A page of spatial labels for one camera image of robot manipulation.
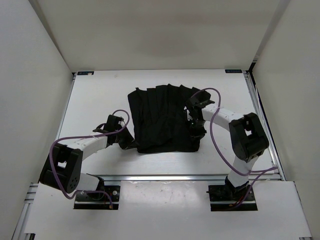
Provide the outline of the black pleated skirt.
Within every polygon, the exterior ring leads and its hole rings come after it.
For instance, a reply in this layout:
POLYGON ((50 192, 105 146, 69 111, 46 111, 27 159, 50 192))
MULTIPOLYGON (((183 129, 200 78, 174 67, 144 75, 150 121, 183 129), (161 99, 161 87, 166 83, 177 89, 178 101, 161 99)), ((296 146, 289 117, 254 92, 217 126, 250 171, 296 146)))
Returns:
POLYGON ((192 136, 185 112, 185 104, 193 95, 202 101, 211 98, 210 93, 199 92, 195 87, 171 84, 146 90, 137 88, 128 94, 139 153, 193 153, 199 150, 201 138, 192 136))

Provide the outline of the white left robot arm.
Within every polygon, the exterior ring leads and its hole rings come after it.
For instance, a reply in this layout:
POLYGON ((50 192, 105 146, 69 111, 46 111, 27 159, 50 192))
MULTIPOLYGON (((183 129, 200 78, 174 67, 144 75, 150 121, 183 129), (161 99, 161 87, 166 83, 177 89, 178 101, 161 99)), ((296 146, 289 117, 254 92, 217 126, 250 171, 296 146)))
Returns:
POLYGON ((105 194, 102 180, 97 176, 81 172, 82 162, 89 156, 116 143, 122 150, 134 149, 137 143, 127 128, 121 124, 98 125, 93 131, 99 134, 121 132, 101 137, 80 138, 70 144, 56 143, 52 158, 47 158, 42 168, 40 183, 71 194, 77 190, 87 191, 93 200, 100 200, 105 194))

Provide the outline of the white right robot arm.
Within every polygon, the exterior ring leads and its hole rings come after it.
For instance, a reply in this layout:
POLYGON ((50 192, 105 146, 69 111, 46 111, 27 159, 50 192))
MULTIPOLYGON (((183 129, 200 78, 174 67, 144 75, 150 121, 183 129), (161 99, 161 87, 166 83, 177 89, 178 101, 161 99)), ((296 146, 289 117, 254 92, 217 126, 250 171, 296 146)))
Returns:
POLYGON ((210 122, 211 127, 216 124, 229 132, 235 157, 232 164, 224 156, 221 157, 231 171, 216 195, 230 200, 238 199, 247 190, 253 166, 269 147, 259 117, 253 112, 236 113, 211 102, 188 104, 185 111, 193 130, 199 130, 205 122, 210 122))

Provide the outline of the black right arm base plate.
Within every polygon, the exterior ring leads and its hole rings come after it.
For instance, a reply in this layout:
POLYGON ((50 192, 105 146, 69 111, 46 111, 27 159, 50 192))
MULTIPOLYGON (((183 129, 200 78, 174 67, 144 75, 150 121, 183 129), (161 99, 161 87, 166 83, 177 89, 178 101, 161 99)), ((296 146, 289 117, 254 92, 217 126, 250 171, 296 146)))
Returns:
POLYGON ((211 212, 257 211, 254 190, 251 185, 232 193, 227 185, 209 185, 207 193, 211 212))

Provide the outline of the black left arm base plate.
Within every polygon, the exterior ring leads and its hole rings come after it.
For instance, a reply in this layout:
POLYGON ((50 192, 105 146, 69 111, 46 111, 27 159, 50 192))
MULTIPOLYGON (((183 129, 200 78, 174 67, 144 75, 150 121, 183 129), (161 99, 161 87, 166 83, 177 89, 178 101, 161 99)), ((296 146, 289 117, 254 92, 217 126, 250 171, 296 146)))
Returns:
POLYGON ((120 185, 104 185, 98 193, 78 193, 74 199, 75 210, 118 210, 120 185))

